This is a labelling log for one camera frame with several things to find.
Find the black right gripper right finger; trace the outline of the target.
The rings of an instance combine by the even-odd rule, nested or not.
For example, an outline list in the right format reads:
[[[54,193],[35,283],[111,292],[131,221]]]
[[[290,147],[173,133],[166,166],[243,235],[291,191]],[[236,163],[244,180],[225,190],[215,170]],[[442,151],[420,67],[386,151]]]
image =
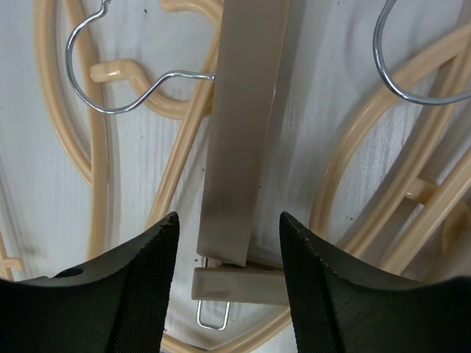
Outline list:
[[[299,352],[468,352],[470,279],[426,285],[382,271],[280,215]]]

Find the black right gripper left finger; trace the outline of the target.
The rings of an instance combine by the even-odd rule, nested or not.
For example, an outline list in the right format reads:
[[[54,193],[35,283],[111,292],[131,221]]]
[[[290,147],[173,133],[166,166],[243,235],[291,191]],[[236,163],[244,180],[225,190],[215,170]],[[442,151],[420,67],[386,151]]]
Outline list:
[[[159,352],[180,236],[169,213],[54,277],[1,281],[2,352]]]

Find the beige plastic hanger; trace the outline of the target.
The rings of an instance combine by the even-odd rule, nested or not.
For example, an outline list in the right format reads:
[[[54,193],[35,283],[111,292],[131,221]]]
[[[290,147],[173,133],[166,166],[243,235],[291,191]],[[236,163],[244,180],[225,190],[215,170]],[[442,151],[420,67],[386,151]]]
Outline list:
[[[457,58],[436,70],[444,65],[448,71],[439,86],[440,97],[458,93],[470,81],[470,44]],[[354,154],[370,130],[399,99],[386,87],[378,89],[358,111],[338,142],[322,177],[309,222],[310,230],[321,238],[327,241],[333,239],[330,231],[332,207]],[[392,274],[405,273],[437,231],[442,233],[442,255],[457,251],[464,232],[470,230],[470,206],[463,200],[465,193],[470,190],[470,153],[466,151],[463,154],[441,184],[434,184],[422,177],[424,167],[434,161],[433,153],[444,139],[445,130],[456,108],[455,103],[420,107],[422,127],[411,138],[411,146],[401,150],[404,159],[387,189],[367,213],[366,220],[353,235],[338,241],[341,250],[362,258],[375,241],[383,239],[384,228],[392,222],[401,204],[411,202],[421,209],[420,212],[403,233],[387,244],[388,250],[382,255],[378,267]]]
[[[208,49],[202,70],[216,68],[219,50],[219,36],[223,15],[222,1],[162,1],[162,7],[168,11],[194,11],[201,13],[215,26],[215,34]],[[90,68],[91,79],[96,83],[104,83],[125,79],[130,82],[136,94],[144,94],[151,85],[144,70],[132,60],[113,60],[96,63]],[[171,150],[169,160],[161,178],[155,199],[149,212],[146,226],[150,227],[162,218],[170,208],[177,185],[188,160],[191,147],[204,116],[209,115],[213,102],[213,85],[196,84],[188,101],[178,101],[158,91],[150,94],[144,104],[153,112],[166,118],[181,122],[180,130]],[[241,337],[222,344],[214,352],[253,352],[285,329],[291,318],[288,311],[260,327],[255,328]]]
[[[59,1],[34,1],[33,30],[35,62],[40,81],[43,100],[49,117],[68,158],[73,163],[82,178],[91,188],[91,211],[86,259],[91,260],[101,255],[105,250],[108,205],[110,191],[110,162],[107,141],[105,116],[88,108],[90,126],[90,156],[85,153],[85,144],[75,131],[71,108],[64,102],[65,94],[60,88],[56,57],[55,10]],[[79,25],[85,20],[85,10],[82,1],[63,1],[65,13],[71,25]],[[88,29],[75,42],[81,69],[85,92],[89,97],[103,103],[104,96],[100,84],[93,82],[89,69],[97,63],[99,55],[94,48],[92,36]],[[1,279],[14,280],[14,271],[24,268],[20,257],[7,254],[4,234],[1,228]]]

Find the taupe clip hanger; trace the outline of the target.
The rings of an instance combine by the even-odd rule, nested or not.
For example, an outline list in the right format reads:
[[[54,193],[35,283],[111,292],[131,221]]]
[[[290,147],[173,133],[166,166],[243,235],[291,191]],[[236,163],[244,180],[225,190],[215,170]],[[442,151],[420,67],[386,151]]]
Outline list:
[[[284,305],[279,271],[247,265],[263,160],[283,56],[289,1],[174,1],[177,9],[211,11],[218,27],[204,73],[173,70],[158,83],[197,81],[149,214],[167,211],[208,98],[213,99],[192,298]]]
[[[432,43],[425,50],[413,57],[394,74],[389,72],[383,56],[383,31],[395,1],[387,1],[376,21],[372,36],[372,51],[375,66],[384,85],[393,94],[412,104],[441,106],[454,104],[470,98],[469,91],[450,94],[449,96],[419,96],[410,91],[418,81],[429,75],[442,64],[457,58],[470,44],[470,24],[453,30],[448,35]]]

